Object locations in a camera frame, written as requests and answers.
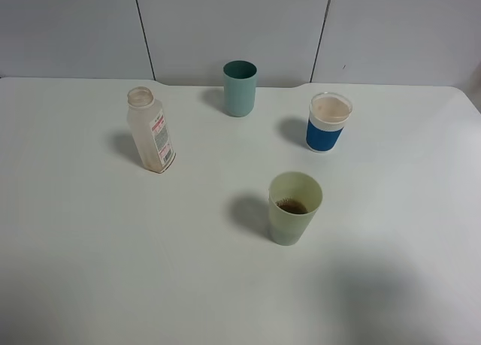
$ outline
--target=plastic bottle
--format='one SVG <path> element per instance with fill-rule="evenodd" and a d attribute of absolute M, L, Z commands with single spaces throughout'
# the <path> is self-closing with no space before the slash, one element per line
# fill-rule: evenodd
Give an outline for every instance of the plastic bottle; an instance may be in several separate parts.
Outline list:
<path fill-rule="evenodd" d="M 142 163 L 147 170 L 160 174 L 175 157 L 162 103 L 155 99 L 150 89 L 146 87 L 131 89 L 127 99 L 129 102 L 127 123 Z"/>

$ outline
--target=cup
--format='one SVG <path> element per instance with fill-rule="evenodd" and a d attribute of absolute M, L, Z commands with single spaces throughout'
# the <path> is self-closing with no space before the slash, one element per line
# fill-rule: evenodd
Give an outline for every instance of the cup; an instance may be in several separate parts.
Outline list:
<path fill-rule="evenodd" d="M 257 67 L 246 61 L 224 65 L 224 104 L 234 117 L 244 117 L 254 108 Z"/>
<path fill-rule="evenodd" d="M 304 207 L 304 213 L 288 212 L 280 207 L 291 201 Z M 321 186 L 311 176 L 302 172 L 284 172 L 274 178 L 269 187 L 272 240 L 283 246 L 298 242 L 321 202 Z"/>
<path fill-rule="evenodd" d="M 306 142 L 314 152 L 332 150 L 352 112 L 351 102 L 337 93 L 320 93 L 310 103 Z"/>

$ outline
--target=teal cup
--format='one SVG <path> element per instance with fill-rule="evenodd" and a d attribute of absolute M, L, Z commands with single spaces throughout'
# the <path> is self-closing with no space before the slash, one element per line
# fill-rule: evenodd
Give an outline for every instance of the teal cup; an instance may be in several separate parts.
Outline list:
<path fill-rule="evenodd" d="M 247 116 L 256 100 L 257 67 L 246 61 L 224 66 L 224 105 L 234 117 Z"/>

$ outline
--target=table surface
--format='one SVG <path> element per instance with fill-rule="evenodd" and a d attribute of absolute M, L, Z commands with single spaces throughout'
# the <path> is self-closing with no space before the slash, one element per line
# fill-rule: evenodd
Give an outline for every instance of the table surface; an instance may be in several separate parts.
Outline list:
<path fill-rule="evenodd" d="M 140 166 L 135 86 L 164 105 L 177 152 L 164 174 Z M 318 154 L 304 137 L 324 91 L 354 109 Z M 1 79 L 0 338 L 478 344 L 480 169 L 481 116 L 451 87 L 259 88 L 233 118 L 220 88 Z M 282 247 L 267 197 L 288 170 L 325 197 Z"/>

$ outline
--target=blue and white cup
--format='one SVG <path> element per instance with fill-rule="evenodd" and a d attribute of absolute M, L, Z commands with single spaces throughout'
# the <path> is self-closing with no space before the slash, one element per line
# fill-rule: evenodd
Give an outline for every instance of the blue and white cup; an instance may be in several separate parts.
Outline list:
<path fill-rule="evenodd" d="M 337 93 L 320 93 L 310 103 L 306 142 L 314 152 L 332 150 L 352 112 L 350 100 Z"/>

